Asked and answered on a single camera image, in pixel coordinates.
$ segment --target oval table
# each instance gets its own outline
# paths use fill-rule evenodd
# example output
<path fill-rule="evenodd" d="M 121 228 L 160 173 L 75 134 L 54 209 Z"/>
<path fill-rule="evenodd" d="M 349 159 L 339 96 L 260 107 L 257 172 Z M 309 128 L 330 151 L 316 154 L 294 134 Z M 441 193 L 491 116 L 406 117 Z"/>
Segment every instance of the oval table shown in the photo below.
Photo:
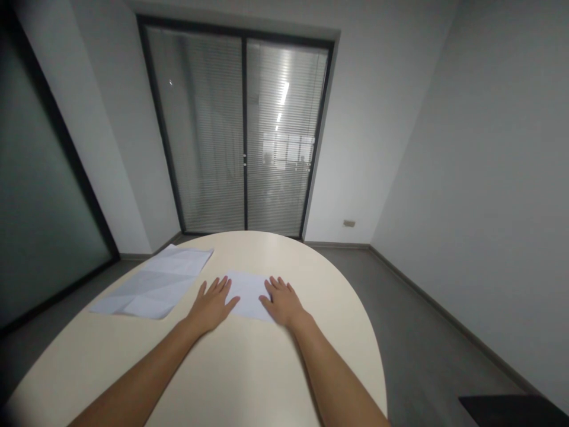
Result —
<path fill-rule="evenodd" d="M 208 235 L 180 247 L 215 251 L 178 305 L 163 320 L 107 316 L 90 313 L 91 304 L 85 307 L 11 396 L 8 408 L 23 425 L 67 425 L 188 313 L 204 280 L 210 284 L 229 269 L 282 276 L 290 282 L 387 415 L 383 366 L 372 325 L 353 288 L 326 258 L 298 241 L 257 231 Z M 191 350 L 146 425 L 316 426 L 319 421 L 302 361 L 287 331 L 230 314 Z"/>

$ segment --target gray floor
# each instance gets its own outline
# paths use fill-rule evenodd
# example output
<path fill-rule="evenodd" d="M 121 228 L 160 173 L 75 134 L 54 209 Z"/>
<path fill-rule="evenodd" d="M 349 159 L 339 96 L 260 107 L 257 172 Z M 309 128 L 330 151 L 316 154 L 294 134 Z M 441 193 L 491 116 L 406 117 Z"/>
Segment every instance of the gray floor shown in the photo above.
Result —
<path fill-rule="evenodd" d="M 176 243 L 187 240 L 182 236 Z M 348 279 L 372 322 L 394 427 L 476 427 L 458 396 L 522 392 L 371 252 L 317 250 Z M 0 350 L 10 369 L 0 401 L 79 311 L 138 263 L 119 262 L 4 339 Z"/>

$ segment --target paper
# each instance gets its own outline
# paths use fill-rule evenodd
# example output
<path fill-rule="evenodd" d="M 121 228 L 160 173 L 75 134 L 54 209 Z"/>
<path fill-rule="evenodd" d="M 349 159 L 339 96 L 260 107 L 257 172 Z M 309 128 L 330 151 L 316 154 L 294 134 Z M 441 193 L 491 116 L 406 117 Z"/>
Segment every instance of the paper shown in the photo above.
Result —
<path fill-rule="evenodd" d="M 93 313 L 164 318 L 196 280 L 213 250 L 168 246 L 118 289 L 91 306 Z"/>
<path fill-rule="evenodd" d="M 234 270 L 229 270 L 226 275 L 231 279 L 231 289 L 225 303 L 227 304 L 233 297 L 241 297 L 231 313 L 274 323 L 271 315 L 259 301 L 260 295 L 271 299 L 265 288 L 265 280 L 268 278 Z"/>

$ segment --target left hand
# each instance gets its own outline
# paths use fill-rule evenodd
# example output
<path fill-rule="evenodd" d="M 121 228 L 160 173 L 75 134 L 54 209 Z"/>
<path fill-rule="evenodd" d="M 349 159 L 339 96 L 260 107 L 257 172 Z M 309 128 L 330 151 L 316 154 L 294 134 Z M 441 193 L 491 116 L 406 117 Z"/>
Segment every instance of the left hand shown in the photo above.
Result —
<path fill-rule="evenodd" d="M 235 297 L 225 305 L 225 299 L 231 287 L 231 279 L 227 276 L 216 278 L 206 292 L 207 282 L 203 282 L 197 293 L 197 298 L 186 317 L 189 325 L 195 327 L 199 335 L 214 330 L 223 322 L 239 301 Z"/>

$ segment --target door frame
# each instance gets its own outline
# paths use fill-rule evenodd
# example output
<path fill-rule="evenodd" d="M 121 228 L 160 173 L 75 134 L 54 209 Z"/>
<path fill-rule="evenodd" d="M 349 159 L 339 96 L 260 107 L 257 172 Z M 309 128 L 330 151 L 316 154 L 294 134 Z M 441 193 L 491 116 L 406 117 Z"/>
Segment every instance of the door frame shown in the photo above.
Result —
<path fill-rule="evenodd" d="M 328 84 L 330 82 L 330 70 L 332 67 L 332 59 L 334 54 L 335 42 L 333 40 L 313 39 L 310 37 L 289 36 L 281 33 L 268 33 L 266 31 L 248 30 L 246 28 L 235 28 L 217 26 L 213 24 L 197 23 L 191 21 L 181 21 L 170 18 L 159 18 L 149 15 L 137 15 L 136 21 L 138 23 L 138 30 L 140 33 L 140 41 L 142 43 L 142 51 L 146 62 L 146 70 L 148 72 L 148 80 L 152 91 L 152 99 L 154 100 L 154 107 L 156 109 L 156 117 L 158 118 L 158 125 L 160 134 L 162 136 L 162 143 L 164 145 L 164 153 L 166 155 L 166 162 L 168 164 L 168 172 L 170 181 L 173 187 L 174 201 L 176 204 L 176 211 L 178 212 L 178 220 L 180 222 L 180 230 L 186 235 L 207 235 L 209 233 L 195 233 L 186 230 L 184 217 L 182 216 L 182 204 L 180 200 L 180 193 L 178 191 L 178 182 L 174 173 L 174 159 L 172 157 L 172 150 L 170 148 L 170 140 L 168 139 L 168 132 L 166 130 L 166 121 L 164 111 L 162 110 L 162 103 L 160 101 L 160 93 L 158 90 L 158 79 L 154 69 L 154 62 L 152 60 L 152 53 L 150 50 L 150 42 L 148 40 L 147 27 L 159 27 L 168 30 L 185 31 L 192 33 L 207 33 L 217 34 L 222 36 L 231 36 L 241 38 L 241 78 L 242 78 L 242 99 L 243 99 L 243 155 L 247 159 L 247 39 L 264 40 L 276 44 L 286 44 L 293 46 L 303 47 L 317 47 L 328 51 L 328 58 L 326 64 L 326 71 L 324 74 L 324 85 L 322 87 L 322 96 L 318 106 L 318 118 L 316 124 L 316 131 L 314 135 L 314 145 L 312 149 L 312 157 L 310 160 L 310 172 L 308 173 L 308 182 L 306 185 L 306 195 L 304 199 L 304 206 L 302 209 L 302 219 L 299 235 L 287 236 L 293 239 L 301 240 L 304 227 L 306 224 L 306 212 L 308 211 L 308 200 L 312 186 L 312 175 L 314 173 L 314 165 L 316 162 L 316 153 L 318 150 L 318 142 L 320 140 L 320 133 L 322 128 L 322 117 L 324 115 L 324 104 L 328 93 Z M 248 230 L 248 200 L 247 200 L 247 162 L 243 163 L 243 193 L 244 193 L 244 229 Z"/>

